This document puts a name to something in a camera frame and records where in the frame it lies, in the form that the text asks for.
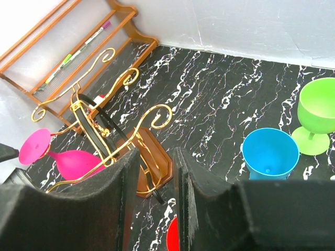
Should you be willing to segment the red wine glass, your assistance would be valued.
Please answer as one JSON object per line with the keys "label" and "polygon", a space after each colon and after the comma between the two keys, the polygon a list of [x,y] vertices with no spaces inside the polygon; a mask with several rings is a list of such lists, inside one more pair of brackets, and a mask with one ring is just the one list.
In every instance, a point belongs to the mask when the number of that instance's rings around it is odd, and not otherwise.
{"label": "red wine glass", "polygon": [[179,234],[178,234],[178,221],[175,217],[170,223],[166,235],[167,251],[179,251]]}

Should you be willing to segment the green wine glass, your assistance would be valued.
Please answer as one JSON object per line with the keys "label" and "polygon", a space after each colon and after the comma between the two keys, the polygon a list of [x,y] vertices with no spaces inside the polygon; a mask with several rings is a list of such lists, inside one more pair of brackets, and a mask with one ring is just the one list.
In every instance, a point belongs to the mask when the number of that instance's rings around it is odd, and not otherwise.
{"label": "green wine glass", "polygon": [[300,94],[297,116],[301,126],[292,133],[299,151],[319,155],[330,146],[334,132],[334,78],[326,77],[306,84]]}

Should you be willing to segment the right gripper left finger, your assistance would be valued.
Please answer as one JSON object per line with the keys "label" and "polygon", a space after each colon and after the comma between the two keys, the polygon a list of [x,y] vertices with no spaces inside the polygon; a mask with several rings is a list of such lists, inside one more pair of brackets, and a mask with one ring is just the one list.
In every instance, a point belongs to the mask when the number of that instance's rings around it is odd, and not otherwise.
{"label": "right gripper left finger", "polygon": [[1,185],[1,250],[126,250],[138,149],[64,192]]}

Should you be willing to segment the blue wine glass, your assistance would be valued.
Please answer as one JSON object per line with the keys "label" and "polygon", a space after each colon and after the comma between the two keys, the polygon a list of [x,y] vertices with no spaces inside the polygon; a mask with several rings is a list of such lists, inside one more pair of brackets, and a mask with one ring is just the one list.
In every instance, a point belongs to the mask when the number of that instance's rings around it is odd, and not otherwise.
{"label": "blue wine glass", "polygon": [[244,139],[242,155],[250,180],[286,180],[296,167],[300,152],[286,132],[260,128]]}

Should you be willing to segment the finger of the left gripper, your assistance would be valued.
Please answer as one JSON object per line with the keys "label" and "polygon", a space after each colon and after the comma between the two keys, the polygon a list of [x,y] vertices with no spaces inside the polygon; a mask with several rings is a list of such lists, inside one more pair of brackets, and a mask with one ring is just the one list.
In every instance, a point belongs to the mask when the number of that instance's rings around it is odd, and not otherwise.
{"label": "finger of the left gripper", "polygon": [[11,146],[0,144],[0,162],[8,161],[10,159],[17,158],[19,156],[19,150]]}

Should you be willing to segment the magenta wine glass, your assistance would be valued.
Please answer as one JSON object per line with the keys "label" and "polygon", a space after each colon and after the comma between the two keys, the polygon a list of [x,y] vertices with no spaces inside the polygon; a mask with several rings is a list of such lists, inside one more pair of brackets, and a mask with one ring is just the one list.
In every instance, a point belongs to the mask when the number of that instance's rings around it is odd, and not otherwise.
{"label": "magenta wine glass", "polygon": [[82,150],[70,150],[62,153],[51,151],[51,136],[51,132],[46,128],[31,134],[19,150],[20,163],[29,165],[45,155],[49,155],[56,161],[57,169],[65,180],[76,180],[101,162],[99,157]]}

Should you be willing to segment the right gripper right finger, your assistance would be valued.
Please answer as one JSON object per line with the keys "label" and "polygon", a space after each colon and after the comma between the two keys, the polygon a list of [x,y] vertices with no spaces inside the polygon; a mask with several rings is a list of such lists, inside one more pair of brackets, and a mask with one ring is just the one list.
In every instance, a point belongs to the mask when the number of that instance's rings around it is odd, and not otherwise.
{"label": "right gripper right finger", "polygon": [[334,182],[230,184],[173,151],[180,250],[334,250]]}

